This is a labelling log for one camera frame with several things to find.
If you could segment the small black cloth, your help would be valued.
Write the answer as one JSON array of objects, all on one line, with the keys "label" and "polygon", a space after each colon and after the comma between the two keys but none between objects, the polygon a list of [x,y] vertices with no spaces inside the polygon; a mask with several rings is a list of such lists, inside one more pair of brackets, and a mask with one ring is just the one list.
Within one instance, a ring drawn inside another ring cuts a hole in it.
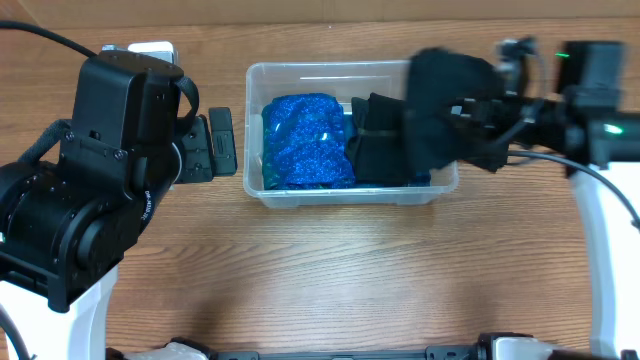
[{"label": "small black cloth", "polygon": [[414,173],[441,169],[476,149],[448,119],[463,98],[493,99],[503,80],[487,61],[443,48],[427,48],[410,60],[402,124],[409,168]]}]

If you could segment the blue sparkly cloth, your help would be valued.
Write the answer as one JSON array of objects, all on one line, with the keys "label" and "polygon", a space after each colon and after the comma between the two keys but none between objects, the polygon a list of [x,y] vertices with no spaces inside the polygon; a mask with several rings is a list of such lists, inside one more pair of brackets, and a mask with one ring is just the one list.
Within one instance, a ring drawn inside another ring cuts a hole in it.
[{"label": "blue sparkly cloth", "polygon": [[277,97],[263,109],[262,121],[265,189],[343,189],[355,184],[345,154],[344,109],[334,97]]}]

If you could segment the blue jeans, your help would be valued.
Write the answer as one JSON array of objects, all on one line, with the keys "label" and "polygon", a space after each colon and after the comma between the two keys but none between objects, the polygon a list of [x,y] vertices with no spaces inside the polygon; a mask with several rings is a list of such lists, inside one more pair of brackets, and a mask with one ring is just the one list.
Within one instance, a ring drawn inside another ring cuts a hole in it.
[{"label": "blue jeans", "polygon": [[345,156],[354,174],[352,187],[429,186],[431,175],[412,173],[409,169],[402,140],[399,119],[371,119],[367,111],[345,116]]}]

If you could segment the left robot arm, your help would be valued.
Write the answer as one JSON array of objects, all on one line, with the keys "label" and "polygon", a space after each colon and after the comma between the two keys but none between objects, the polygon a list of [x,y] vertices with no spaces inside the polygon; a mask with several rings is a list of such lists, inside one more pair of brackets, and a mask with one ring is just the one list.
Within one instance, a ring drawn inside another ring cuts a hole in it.
[{"label": "left robot arm", "polygon": [[13,359],[117,359],[118,266],[176,184],[238,168],[231,113],[199,111],[167,41],[84,51],[72,115],[1,169],[1,327]]}]

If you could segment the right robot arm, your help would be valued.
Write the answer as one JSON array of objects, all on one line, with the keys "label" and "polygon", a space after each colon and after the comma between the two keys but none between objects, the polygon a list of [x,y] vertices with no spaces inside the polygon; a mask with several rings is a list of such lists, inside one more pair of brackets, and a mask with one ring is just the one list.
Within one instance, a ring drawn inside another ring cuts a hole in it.
[{"label": "right robot arm", "polygon": [[639,356],[639,116],[618,109],[625,46],[569,41],[558,57],[559,101],[508,93],[457,102],[451,116],[484,153],[561,164],[584,226],[592,289],[590,349]]}]

